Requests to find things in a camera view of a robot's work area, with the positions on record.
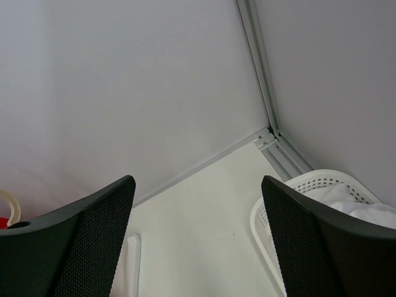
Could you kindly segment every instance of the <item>basket handle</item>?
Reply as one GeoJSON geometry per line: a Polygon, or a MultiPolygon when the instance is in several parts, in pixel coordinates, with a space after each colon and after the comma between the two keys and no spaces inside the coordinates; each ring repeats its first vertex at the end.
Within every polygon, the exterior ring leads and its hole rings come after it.
{"type": "Polygon", "coordinates": [[[14,195],[5,190],[0,190],[0,198],[5,200],[11,209],[11,216],[8,219],[7,227],[12,224],[18,223],[20,220],[20,205],[14,195]]]}

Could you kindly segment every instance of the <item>white desk surface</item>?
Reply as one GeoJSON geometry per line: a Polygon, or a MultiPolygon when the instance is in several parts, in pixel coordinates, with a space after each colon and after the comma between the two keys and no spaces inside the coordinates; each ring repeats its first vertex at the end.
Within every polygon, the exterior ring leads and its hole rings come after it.
{"type": "MultiPolygon", "coordinates": [[[[139,297],[281,296],[249,226],[261,181],[279,176],[251,143],[132,209],[139,297]]],[[[126,246],[111,296],[125,293],[126,246]]]]}

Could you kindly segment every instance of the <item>white handle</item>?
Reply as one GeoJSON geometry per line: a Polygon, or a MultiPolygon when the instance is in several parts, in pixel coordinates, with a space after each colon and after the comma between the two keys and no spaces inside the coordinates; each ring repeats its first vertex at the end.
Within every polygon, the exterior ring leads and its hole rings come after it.
{"type": "Polygon", "coordinates": [[[20,220],[20,206],[18,200],[5,190],[0,190],[0,198],[5,200],[11,209],[11,216],[10,219],[8,219],[7,227],[18,223],[20,220]]]}

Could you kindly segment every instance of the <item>metal frame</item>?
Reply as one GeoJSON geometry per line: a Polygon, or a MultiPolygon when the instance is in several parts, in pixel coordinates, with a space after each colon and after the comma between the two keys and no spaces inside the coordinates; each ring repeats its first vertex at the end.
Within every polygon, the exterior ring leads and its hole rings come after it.
{"type": "Polygon", "coordinates": [[[293,148],[288,141],[289,137],[282,131],[256,4],[254,0],[236,0],[236,2],[269,119],[269,130],[275,140],[265,148],[262,144],[258,144],[257,147],[284,180],[294,178],[313,170],[313,167],[293,148]]]}

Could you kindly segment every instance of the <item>red object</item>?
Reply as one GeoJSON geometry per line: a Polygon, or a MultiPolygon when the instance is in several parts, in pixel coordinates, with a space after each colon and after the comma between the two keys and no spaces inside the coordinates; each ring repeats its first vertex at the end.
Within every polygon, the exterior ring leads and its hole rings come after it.
{"type": "Polygon", "coordinates": [[[8,218],[0,217],[0,229],[6,229],[8,227],[7,222],[8,222],[8,218]]]}

